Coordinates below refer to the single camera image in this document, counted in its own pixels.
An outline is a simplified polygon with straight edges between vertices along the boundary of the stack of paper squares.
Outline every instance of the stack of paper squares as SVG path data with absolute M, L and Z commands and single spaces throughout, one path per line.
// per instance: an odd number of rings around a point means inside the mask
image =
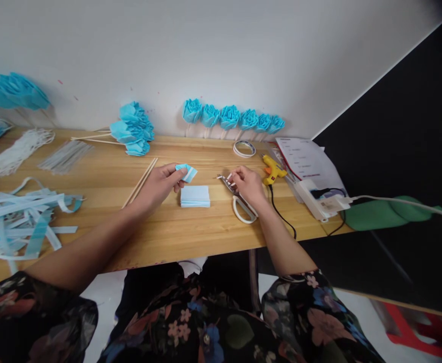
M 185 186 L 181 189 L 182 208 L 209 208 L 210 206 L 208 186 Z

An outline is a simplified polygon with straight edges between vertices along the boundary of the wooden desk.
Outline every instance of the wooden desk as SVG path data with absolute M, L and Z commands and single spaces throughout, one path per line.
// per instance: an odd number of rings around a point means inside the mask
M 0 153 L 18 139 L 24 129 L 14 129 L 0 140 Z M 221 173 L 244 164 L 264 175 L 265 164 L 258 155 L 243 159 L 234 154 L 233 141 L 191 139 L 156 136 L 148 155 L 128 156 L 120 145 L 92 143 L 95 149 L 80 160 L 67 175 L 52 175 L 37 165 L 54 152 L 71 136 L 91 135 L 91 132 L 56 130 L 55 140 L 38 149 L 9 176 L 0 177 L 0 192 L 11 191 L 28 177 L 38 178 L 47 188 L 59 193 L 81 194 L 87 198 L 73 214 L 55 213 L 53 226 L 79 226 L 76 234 L 60 234 L 62 244 L 68 244 L 92 227 L 108 220 L 118 211 L 133 187 L 154 157 L 157 166 L 170 162 L 185 162 L 198 170 L 192 185 L 208 185 L 211 208 L 180 207 L 180 194 L 171 193 L 129 242 L 112 258 L 107 271 L 130 269 L 188 258 L 258 248 L 265 245 L 259 221 L 253 224 L 240 222 L 233 213 L 232 194 L 216 179 Z M 258 150 L 263 144 L 255 143 Z M 26 190 L 37 190 L 34 183 Z M 297 203 L 285 180 L 274 185 L 275 205 L 280 213 L 297 229 L 298 240 L 326 236 L 324 228 L 303 204 Z M 330 232 L 340 220 L 329 222 Z M 41 256 L 51 252 L 47 240 Z M 34 261 L 18 262 L 24 269 Z M 5 261 L 0 260 L 0 281 L 10 275 Z

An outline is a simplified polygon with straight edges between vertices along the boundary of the paper document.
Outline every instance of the paper document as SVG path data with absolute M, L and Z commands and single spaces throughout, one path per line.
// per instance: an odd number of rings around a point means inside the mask
M 299 138 L 276 138 L 289 170 L 299 179 L 312 179 L 318 189 L 339 188 L 346 191 L 336 167 L 313 141 Z M 338 191 L 325 194 L 330 197 Z

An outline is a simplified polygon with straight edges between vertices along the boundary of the chopsticks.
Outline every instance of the chopsticks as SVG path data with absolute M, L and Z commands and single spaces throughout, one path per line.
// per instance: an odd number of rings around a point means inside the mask
M 152 171 L 152 169 L 154 169 L 154 166 L 155 166 L 155 164 L 157 163 L 158 160 L 159 160 L 159 158 L 154 158 L 151 161 L 149 167 L 144 171 L 144 174 L 142 175 L 142 178 L 140 178 L 139 182 L 137 183 L 137 185 L 135 186 L 135 188 L 133 189 L 133 191 L 130 193 L 129 197 L 125 201 L 124 205 L 122 206 L 122 209 L 124 209 L 128 204 L 132 203 L 135 200 L 135 198 L 137 197 L 137 195 L 139 195 L 140 189 L 142 188 L 142 186 L 144 185 L 145 181 L 149 177 L 150 172 Z

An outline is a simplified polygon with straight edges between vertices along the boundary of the black cable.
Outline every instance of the black cable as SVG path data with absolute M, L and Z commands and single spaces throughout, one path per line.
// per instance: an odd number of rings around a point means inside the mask
M 342 224 L 337 228 L 337 229 L 334 229 L 332 232 L 330 232 L 327 236 L 330 236 L 330 235 L 333 235 L 335 232 L 337 232 L 339 229 L 341 229 L 342 227 L 344 227 L 344 224 L 346 224 L 346 211 L 345 210 L 343 210 L 341 212 L 341 214 L 342 214 Z
M 347 196 L 347 194 L 346 194 L 346 192 L 344 192 L 342 189 L 339 189 L 339 188 L 329 188 L 330 190 L 338 190 L 339 192 L 342 192 L 342 194 L 344 194 L 344 198 Z M 346 211 L 345 210 L 343 210 L 343 211 L 341 211 L 341 214 L 342 214 L 342 212 L 344 213 L 343 215 L 342 215 L 342 224 L 337 228 L 337 229 L 335 229 L 335 230 L 333 230 L 332 232 L 330 232 L 328 235 L 327 235 L 327 237 L 328 236 L 330 236 L 330 235 L 333 235 L 335 232 L 337 232 L 339 229 L 341 229 L 342 227 L 344 227 L 344 224 L 346 224 Z
M 282 215 L 280 214 L 278 209 L 275 207 L 275 202 L 273 200 L 273 186 L 269 185 L 269 187 L 270 187 L 270 192 L 271 192 L 271 204 L 273 205 L 273 208 L 275 209 L 275 212 L 277 212 L 278 215 L 280 216 L 280 218 L 283 219 L 285 221 L 285 223 L 288 224 L 293 229 L 293 238 L 295 240 L 297 240 L 297 231 L 295 230 L 294 226 L 292 226 L 289 222 L 287 222 L 287 220 L 284 217 L 282 217 Z

